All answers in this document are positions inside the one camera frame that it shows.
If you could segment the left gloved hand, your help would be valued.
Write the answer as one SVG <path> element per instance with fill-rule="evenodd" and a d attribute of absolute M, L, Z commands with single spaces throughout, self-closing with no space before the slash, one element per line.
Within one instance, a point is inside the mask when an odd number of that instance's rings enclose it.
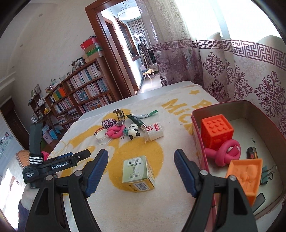
<path fill-rule="evenodd" d="M 31 207 L 33 205 L 33 202 L 35 200 L 35 197 L 38 193 L 39 189 L 38 188 L 32 188 L 30 184 L 27 184 L 24 188 L 24 192 L 22 194 L 21 198 L 21 204 L 22 206 L 27 209 L 31 210 Z"/>

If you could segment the blue sleeve forearm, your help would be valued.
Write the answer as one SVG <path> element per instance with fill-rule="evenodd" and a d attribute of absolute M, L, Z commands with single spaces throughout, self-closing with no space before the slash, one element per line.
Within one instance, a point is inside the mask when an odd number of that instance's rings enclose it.
<path fill-rule="evenodd" d="M 29 212 L 31 209 L 31 205 L 23 205 L 22 201 L 19 201 L 18 204 L 18 229 L 19 232 L 24 232 L 27 224 L 27 220 L 29 217 Z"/>

